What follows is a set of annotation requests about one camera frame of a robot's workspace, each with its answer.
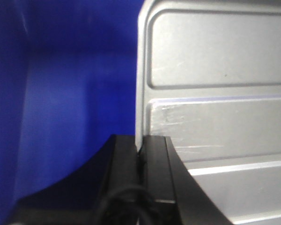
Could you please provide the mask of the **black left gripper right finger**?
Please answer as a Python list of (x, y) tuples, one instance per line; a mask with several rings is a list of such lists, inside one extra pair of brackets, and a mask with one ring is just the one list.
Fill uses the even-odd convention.
[(147, 135), (140, 151), (144, 185), (168, 225), (230, 225), (178, 156), (171, 138)]

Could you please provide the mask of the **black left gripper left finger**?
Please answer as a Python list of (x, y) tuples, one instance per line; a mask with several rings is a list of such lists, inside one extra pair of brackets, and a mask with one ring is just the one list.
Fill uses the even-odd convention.
[(138, 183), (132, 135), (111, 135), (85, 164), (56, 183), (19, 199), (8, 225), (90, 225), (103, 197)]

